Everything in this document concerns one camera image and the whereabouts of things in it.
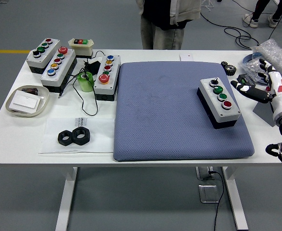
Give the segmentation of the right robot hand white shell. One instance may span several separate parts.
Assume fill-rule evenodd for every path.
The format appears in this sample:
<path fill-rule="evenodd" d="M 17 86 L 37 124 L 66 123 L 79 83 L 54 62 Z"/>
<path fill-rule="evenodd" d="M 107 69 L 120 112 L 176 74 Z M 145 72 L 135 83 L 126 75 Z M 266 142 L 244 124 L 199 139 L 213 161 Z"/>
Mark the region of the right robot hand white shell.
<path fill-rule="evenodd" d="M 268 61 L 260 58 L 259 62 L 260 68 L 267 72 L 266 77 L 271 90 L 274 91 L 273 94 L 241 84 L 235 80 L 231 81 L 231 85 L 247 98 L 260 103 L 270 102 L 273 109 L 273 119 L 277 121 L 282 118 L 282 76 Z"/>

